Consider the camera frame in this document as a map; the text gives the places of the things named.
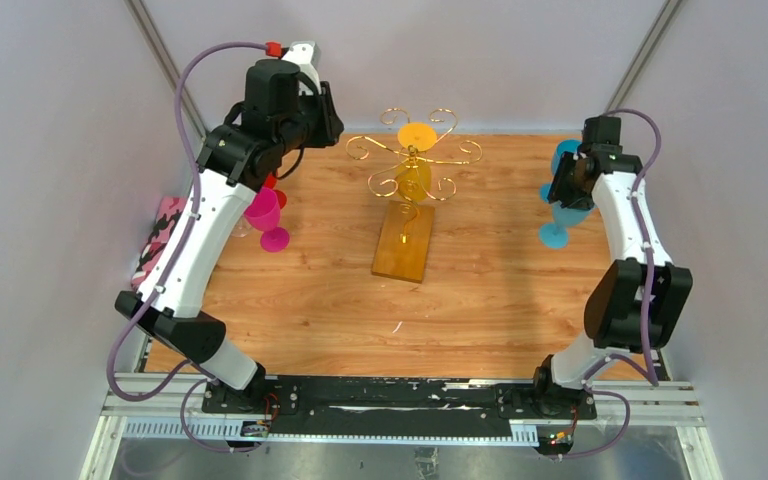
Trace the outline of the blue wine glass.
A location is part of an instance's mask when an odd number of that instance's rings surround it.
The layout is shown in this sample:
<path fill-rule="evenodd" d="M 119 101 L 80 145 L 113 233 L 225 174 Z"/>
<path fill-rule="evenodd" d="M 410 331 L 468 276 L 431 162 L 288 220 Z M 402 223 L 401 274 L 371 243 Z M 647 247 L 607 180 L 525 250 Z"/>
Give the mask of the blue wine glass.
<path fill-rule="evenodd" d="M 579 140 L 566 139 L 561 141 L 557 145 L 555 152 L 553 154 L 552 160 L 550 162 L 550 172 L 552 175 L 556 174 L 563 155 L 565 153 L 576 153 L 580 144 L 581 142 Z M 539 191 L 538 191 L 539 196 L 545 203 L 549 203 L 549 192 L 550 192 L 551 186 L 552 186 L 552 182 L 547 182 L 541 185 L 539 188 Z"/>
<path fill-rule="evenodd" d="M 559 202 L 551 204 L 552 221 L 538 229 L 538 239 L 550 249 L 561 249 L 568 245 L 568 230 L 581 224 L 592 209 L 580 210 L 562 207 Z"/>

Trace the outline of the red wine glass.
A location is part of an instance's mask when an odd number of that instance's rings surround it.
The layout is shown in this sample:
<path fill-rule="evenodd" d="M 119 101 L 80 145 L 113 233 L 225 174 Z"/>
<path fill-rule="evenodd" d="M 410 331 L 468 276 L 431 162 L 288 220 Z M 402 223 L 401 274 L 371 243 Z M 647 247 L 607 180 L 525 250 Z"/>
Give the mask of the red wine glass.
<path fill-rule="evenodd" d="M 264 183 L 264 186 L 266 188 L 269 188 L 275 193 L 279 208 L 283 209 L 286 206 L 288 199 L 287 199 L 287 195 L 278 188 L 277 183 L 278 183 L 277 178 L 273 174 L 269 174 Z"/>

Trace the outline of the pink wine glass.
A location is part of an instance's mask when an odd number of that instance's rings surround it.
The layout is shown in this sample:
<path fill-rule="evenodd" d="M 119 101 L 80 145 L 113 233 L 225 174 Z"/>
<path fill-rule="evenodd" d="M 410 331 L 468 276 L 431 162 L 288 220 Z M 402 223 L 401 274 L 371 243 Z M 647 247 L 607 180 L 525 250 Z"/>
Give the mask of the pink wine glass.
<path fill-rule="evenodd" d="M 276 192 L 263 187 L 245 209 L 243 217 L 254 230 L 261 233 L 260 246 L 269 253 L 277 253 L 290 243 L 289 232 L 280 226 L 281 207 Z"/>

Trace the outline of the yellow wine glass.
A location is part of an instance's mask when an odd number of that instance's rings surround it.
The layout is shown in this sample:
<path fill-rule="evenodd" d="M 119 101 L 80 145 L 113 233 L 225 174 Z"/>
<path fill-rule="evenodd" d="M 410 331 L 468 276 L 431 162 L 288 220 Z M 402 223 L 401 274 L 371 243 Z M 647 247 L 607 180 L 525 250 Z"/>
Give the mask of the yellow wine glass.
<path fill-rule="evenodd" d="M 430 166 L 419 156 L 435 145 L 437 133 L 426 123 L 410 122 L 400 128 L 397 139 L 407 154 L 397 169 L 397 192 L 406 201 L 419 203 L 427 198 L 431 183 Z"/>

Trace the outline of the clear wine glass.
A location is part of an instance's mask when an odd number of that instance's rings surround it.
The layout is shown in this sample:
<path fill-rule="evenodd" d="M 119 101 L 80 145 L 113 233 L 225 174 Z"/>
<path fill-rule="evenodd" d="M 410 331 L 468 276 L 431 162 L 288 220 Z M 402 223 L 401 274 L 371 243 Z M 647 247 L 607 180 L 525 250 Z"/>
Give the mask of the clear wine glass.
<path fill-rule="evenodd" d="M 250 222 L 244 216 L 241 216 L 232 227 L 230 235 L 234 238 L 244 238 L 250 235 L 253 231 L 254 228 Z"/>

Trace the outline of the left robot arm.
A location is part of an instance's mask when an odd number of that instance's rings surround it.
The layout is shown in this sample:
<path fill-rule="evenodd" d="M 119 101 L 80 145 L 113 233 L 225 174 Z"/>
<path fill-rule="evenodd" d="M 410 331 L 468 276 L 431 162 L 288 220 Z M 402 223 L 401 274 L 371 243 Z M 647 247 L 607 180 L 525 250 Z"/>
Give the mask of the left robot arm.
<path fill-rule="evenodd" d="M 316 64 L 288 51 L 248 69 L 243 100 L 208 133 L 195 160 L 185 210 L 158 264 L 138 291 L 122 291 L 115 301 L 130 327 L 218 380 L 243 413 L 264 405 L 265 369 L 203 311 L 204 294 L 233 227 L 284 156 L 339 140 L 343 124 Z"/>

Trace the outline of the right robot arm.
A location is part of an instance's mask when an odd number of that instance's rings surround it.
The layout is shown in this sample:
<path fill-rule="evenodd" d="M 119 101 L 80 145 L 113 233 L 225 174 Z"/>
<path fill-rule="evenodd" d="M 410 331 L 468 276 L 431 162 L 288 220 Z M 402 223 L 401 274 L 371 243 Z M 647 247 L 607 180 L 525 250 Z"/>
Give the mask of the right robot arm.
<path fill-rule="evenodd" d="M 670 340 L 693 286 L 689 269 L 679 267 L 660 242 L 646 197 L 646 176 L 662 146 L 654 120 L 643 119 L 654 134 L 646 161 L 624 152 L 621 115 L 610 110 L 585 120 L 574 150 L 558 148 L 547 202 L 557 210 L 599 211 L 612 263 L 588 298 L 583 332 L 536 369 L 531 403 L 544 417 L 594 396 L 593 380 L 617 362 L 657 385 L 653 353 Z"/>

